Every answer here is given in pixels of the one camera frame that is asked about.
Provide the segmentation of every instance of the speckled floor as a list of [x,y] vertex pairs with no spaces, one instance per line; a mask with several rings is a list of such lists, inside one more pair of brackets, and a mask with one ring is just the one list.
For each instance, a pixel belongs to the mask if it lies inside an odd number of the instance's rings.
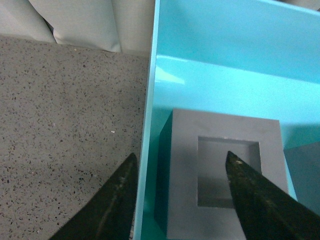
[[46,240],[129,153],[148,59],[0,36],[0,239]]

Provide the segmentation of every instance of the square foam block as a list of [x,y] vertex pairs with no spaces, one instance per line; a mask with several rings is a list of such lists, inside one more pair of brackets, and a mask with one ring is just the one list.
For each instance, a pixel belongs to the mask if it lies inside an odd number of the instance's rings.
[[284,150],[299,203],[320,215],[320,142]]
[[168,239],[246,239],[229,189],[228,151],[288,192],[278,120],[174,109],[159,137],[154,210]]

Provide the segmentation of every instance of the white fabric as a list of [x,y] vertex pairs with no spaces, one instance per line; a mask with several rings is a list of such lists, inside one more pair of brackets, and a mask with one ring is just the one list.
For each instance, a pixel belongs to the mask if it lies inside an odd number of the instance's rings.
[[320,9],[320,0],[282,0],[282,2],[297,5],[306,9]]
[[28,0],[0,0],[0,34],[55,42],[45,21]]
[[120,52],[111,0],[30,0],[57,43]]
[[122,52],[148,57],[155,0],[112,0],[112,6]]

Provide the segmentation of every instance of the gray floor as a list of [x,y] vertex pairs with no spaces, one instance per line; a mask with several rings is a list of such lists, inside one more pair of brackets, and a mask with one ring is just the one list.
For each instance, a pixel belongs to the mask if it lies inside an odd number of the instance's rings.
[[0,239],[45,240],[129,153],[148,59],[0,36]]

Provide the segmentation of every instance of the gray foam piece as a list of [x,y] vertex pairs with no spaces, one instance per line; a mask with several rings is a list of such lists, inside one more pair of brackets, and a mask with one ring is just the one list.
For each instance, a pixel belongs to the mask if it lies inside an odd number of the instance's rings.
[[278,120],[174,109],[159,137],[154,217],[168,239],[245,240],[228,151],[288,192]]
[[297,200],[320,215],[320,142],[285,149]]

